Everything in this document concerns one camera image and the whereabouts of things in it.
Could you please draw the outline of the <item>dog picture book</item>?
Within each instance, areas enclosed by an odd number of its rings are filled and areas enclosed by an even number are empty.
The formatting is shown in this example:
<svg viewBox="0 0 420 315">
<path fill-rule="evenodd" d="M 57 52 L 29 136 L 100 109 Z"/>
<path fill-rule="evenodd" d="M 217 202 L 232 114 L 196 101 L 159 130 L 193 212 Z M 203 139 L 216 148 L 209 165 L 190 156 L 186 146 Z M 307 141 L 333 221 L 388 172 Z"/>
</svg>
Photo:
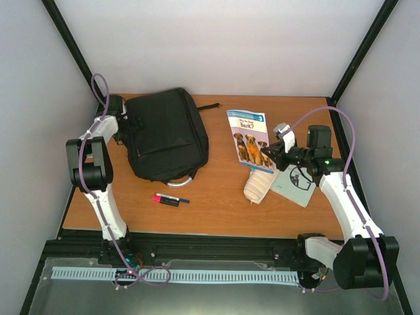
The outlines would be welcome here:
<svg viewBox="0 0 420 315">
<path fill-rule="evenodd" d="M 247 110 L 227 110 L 226 114 L 239 163 L 272 174 L 271 159 L 262 153 L 269 143 L 265 114 Z"/>
</svg>

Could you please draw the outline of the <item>black student bag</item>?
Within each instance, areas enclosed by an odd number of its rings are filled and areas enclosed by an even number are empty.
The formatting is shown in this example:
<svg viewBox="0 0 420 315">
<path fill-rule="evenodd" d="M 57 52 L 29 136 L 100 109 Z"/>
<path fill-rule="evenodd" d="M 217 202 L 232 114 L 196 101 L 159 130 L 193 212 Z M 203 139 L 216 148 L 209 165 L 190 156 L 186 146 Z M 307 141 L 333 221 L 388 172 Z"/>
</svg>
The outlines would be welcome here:
<svg viewBox="0 0 420 315">
<path fill-rule="evenodd" d="M 219 103 L 196 106 L 183 88 L 144 96 L 144 144 L 123 144 L 134 174 L 182 187 L 209 159 L 209 139 L 200 113 Z"/>
</svg>

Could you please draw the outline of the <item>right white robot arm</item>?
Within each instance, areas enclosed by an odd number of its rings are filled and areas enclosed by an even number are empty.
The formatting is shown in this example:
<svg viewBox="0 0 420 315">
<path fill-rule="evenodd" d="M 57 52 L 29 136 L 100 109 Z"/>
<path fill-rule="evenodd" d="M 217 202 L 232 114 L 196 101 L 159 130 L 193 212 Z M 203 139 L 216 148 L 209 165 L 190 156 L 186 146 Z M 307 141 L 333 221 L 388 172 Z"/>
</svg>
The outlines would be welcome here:
<svg viewBox="0 0 420 315">
<path fill-rule="evenodd" d="M 342 289 L 388 289 L 396 270 L 399 244 L 373 222 L 351 185 L 345 162 L 333 157 L 331 129 L 326 125 L 309 126 L 304 148 L 297 145 L 286 123 L 279 124 L 274 132 L 278 142 L 262 151 L 279 171 L 289 165 L 307 170 L 329 201 L 344 237 L 344 244 L 338 245 L 322 234 L 301 234 L 300 254 L 331 269 Z"/>
</svg>

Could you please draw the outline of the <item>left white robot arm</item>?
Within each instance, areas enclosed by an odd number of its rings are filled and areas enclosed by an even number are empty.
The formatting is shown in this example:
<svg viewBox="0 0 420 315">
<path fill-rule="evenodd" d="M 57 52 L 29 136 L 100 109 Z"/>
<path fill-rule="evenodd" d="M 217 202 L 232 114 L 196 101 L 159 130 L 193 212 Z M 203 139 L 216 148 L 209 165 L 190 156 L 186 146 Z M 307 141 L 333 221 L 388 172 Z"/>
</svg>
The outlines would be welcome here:
<svg viewBox="0 0 420 315">
<path fill-rule="evenodd" d="M 89 200 L 106 242 L 123 240 L 129 233 L 112 192 L 114 170 L 107 149 L 127 121 L 125 103 L 122 96 L 111 95 L 107 113 L 98 114 L 83 135 L 66 142 L 70 180 Z"/>
</svg>

